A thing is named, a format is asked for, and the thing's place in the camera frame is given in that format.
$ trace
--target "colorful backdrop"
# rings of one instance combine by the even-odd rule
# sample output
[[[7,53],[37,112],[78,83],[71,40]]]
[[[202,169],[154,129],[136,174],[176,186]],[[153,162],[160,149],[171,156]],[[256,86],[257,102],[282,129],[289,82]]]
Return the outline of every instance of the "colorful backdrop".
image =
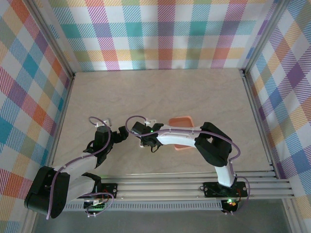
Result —
[[[50,152],[69,78],[21,0],[0,0],[0,31],[0,233],[15,233]]]
[[[37,0],[37,4],[73,69],[86,72],[242,67],[276,1]]]
[[[282,178],[311,232],[311,0],[292,0],[251,70]]]

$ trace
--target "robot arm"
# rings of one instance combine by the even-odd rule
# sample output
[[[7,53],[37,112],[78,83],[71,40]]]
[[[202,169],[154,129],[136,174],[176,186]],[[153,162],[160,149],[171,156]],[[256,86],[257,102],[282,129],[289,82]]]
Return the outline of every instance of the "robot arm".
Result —
[[[218,183],[226,187],[231,187],[233,185],[235,177],[231,174],[228,163],[228,157],[232,151],[231,144],[218,137],[205,133],[198,133],[199,131],[216,133],[231,141],[231,139],[215,125],[210,122],[205,122],[202,127],[181,128],[158,123],[147,126],[140,122],[136,122],[131,132],[138,135],[159,130],[159,133],[139,137],[141,144],[143,146],[150,146],[151,148],[159,148],[160,146],[168,144],[197,148],[203,158],[215,167],[218,175]]]
[[[109,131],[111,137],[107,147],[96,155],[88,156],[104,147],[109,138]],[[56,176],[51,209],[52,218],[56,218],[62,212],[67,202],[86,193],[103,192],[101,178],[87,171],[102,164],[114,143],[119,143],[127,137],[128,132],[124,126],[119,128],[119,133],[111,132],[106,126],[97,127],[94,140],[80,155],[83,159],[71,163]],[[48,214],[52,180],[60,167],[62,166],[43,166],[39,169],[24,201],[26,208],[44,215]]]
[[[131,134],[136,134],[141,141],[141,145],[150,146],[157,149],[163,145],[179,144],[197,148],[204,159],[215,166],[218,175],[218,188],[221,197],[233,197],[232,190],[236,185],[236,178],[231,174],[228,163],[228,156],[232,151],[231,144],[226,140],[231,139],[220,131],[216,126],[205,122],[202,127],[178,128],[164,124],[155,123],[153,125],[136,122],[131,129]],[[26,208],[49,215],[49,205],[52,180],[55,179],[53,189],[53,202],[51,217],[57,217],[64,209],[67,202],[83,196],[84,194],[103,192],[103,184],[99,176],[87,173],[87,171],[97,168],[107,158],[114,143],[120,143],[129,135],[129,130],[123,126],[118,132],[111,132],[108,126],[98,125],[95,138],[81,154],[83,159],[71,161],[67,167],[42,167],[26,196],[24,205]],[[56,171],[62,171],[55,177]]]

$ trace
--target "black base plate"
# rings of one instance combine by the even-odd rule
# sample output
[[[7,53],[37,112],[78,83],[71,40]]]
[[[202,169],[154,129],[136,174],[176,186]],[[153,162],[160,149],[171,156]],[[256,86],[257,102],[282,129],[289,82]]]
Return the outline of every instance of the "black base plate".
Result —
[[[225,187],[218,182],[205,182],[202,186],[206,198],[245,198],[247,190],[245,182],[235,181],[231,187]]]
[[[102,183],[103,192],[111,193],[114,198],[117,197],[118,184],[117,183]]]

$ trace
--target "wooden floor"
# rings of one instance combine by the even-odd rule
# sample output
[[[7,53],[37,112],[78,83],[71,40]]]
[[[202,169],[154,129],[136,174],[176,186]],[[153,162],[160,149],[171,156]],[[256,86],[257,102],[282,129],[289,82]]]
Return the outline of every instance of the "wooden floor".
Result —
[[[246,91],[237,69],[146,70],[78,73],[69,101],[54,165],[79,156],[94,139],[89,116],[111,118],[112,130],[128,117],[143,115],[168,124],[172,117],[191,116],[195,126],[212,122],[241,148],[236,171],[268,170]],[[173,145],[156,153],[140,148],[129,136],[115,144],[106,161],[93,173],[214,171],[196,149],[176,151]]]

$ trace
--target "purple cable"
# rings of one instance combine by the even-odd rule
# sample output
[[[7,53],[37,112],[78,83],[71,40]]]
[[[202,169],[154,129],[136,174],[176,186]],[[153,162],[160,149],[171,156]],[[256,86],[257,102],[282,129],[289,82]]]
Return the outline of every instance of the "purple cable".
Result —
[[[102,212],[106,211],[113,203],[114,201],[114,196],[111,194],[111,193],[106,193],[106,192],[103,192],[103,193],[87,193],[87,194],[83,194],[82,197],[85,197],[85,196],[96,196],[96,195],[109,195],[111,196],[112,200],[111,200],[111,203],[106,207],[104,208],[102,211],[98,212],[97,214],[94,214],[94,217],[96,215],[100,215]],[[87,216],[89,217],[91,214],[88,212],[88,209],[86,209],[86,213],[87,213]]]
[[[94,116],[90,116],[90,117],[88,118],[88,120],[89,120],[89,122],[90,122],[91,124],[93,124],[93,125],[96,125],[96,124],[94,124],[94,123],[91,121],[91,119],[98,120],[98,121],[100,121],[104,126],[108,127],[108,126],[106,125],[106,123],[103,122],[101,119],[99,119],[99,118],[97,118],[97,117],[94,117]],[[57,175],[58,175],[63,169],[65,169],[65,167],[69,166],[70,164],[72,164],[72,163],[74,163],[74,162],[76,162],[76,161],[78,161],[78,160],[80,160],[80,159],[88,158],[88,157],[91,157],[91,156],[93,156],[93,155],[95,155],[95,154],[98,154],[98,153],[102,152],[102,151],[103,151],[104,149],[106,149],[106,147],[108,146],[108,144],[109,144],[109,142],[110,142],[110,137],[111,137],[111,135],[110,135],[110,130],[109,130],[109,131],[108,131],[108,141],[107,141],[106,145],[105,145],[103,148],[101,148],[100,150],[98,150],[98,151],[96,151],[96,152],[94,152],[94,153],[92,153],[92,154],[88,154],[88,155],[86,155],[86,156],[78,157],[78,158],[75,158],[75,159],[69,161],[68,163],[66,163],[64,166],[62,166],[62,167],[56,172],[56,174],[55,174],[54,177],[53,177],[52,184],[51,184],[49,209],[48,209],[48,214],[47,214],[46,220],[48,220],[48,219],[50,218],[50,216],[51,216],[52,204],[53,204],[54,186],[55,186],[55,181],[56,181]]]
[[[245,207],[248,204],[249,197],[251,196],[251,185],[249,184],[249,181],[247,180],[247,178],[244,176],[236,176],[236,178],[244,179],[246,181],[247,189],[248,189],[247,198],[246,198],[244,204],[237,210],[237,211],[240,211],[243,207]]]
[[[229,139],[227,139],[227,138],[225,138],[225,137],[223,137],[223,136],[221,136],[221,135],[219,135],[219,134],[212,133],[212,132],[207,132],[207,131],[200,131],[200,130],[193,130],[193,131],[192,131],[192,130],[180,130],[180,129],[171,129],[171,130],[170,130],[170,129],[166,129],[166,130],[154,131],[154,132],[152,132],[152,133],[136,134],[136,133],[131,132],[131,131],[128,129],[128,127],[127,127],[128,121],[129,121],[130,119],[132,119],[132,118],[135,118],[135,117],[142,118],[142,119],[144,119],[144,120],[146,121],[146,118],[145,118],[145,117],[139,116],[139,115],[131,116],[131,117],[129,117],[129,118],[126,120],[126,122],[125,122],[125,128],[126,128],[126,130],[129,132],[129,134],[134,135],[134,136],[143,137],[143,136],[152,135],[152,134],[154,134],[154,133],[164,133],[164,132],[205,133],[205,134],[208,134],[208,135],[211,135],[211,136],[220,138],[220,139],[222,139],[223,141],[226,141],[227,143],[230,143],[231,145],[233,145],[234,148],[237,149],[238,153],[237,153],[237,155],[235,155],[235,156],[233,156],[232,158],[229,159],[230,171],[231,171],[231,174],[232,174],[233,176],[235,176],[235,177],[237,177],[237,178],[242,178],[242,179],[245,179],[245,180],[246,180],[246,183],[248,184],[248,194],[247,194],[247,198],[246,198],[246,201],[245,201],[245,204],[244,204],[244,205],[247,204],[248,199],[249,199],[249,197],[250,197],[250,193],[251,193],[250,184],[249,184],[248,180],[247,180],[245,177],[243,177],[243,176],[236,176],[236,175],[234,174],[232,161],[235,160],[235,159],[237,159],[237,158],[241,155],[241,150],[240,150],[240,148],[239,148],[234,142],[232,142],[231,140],[229,140]]]

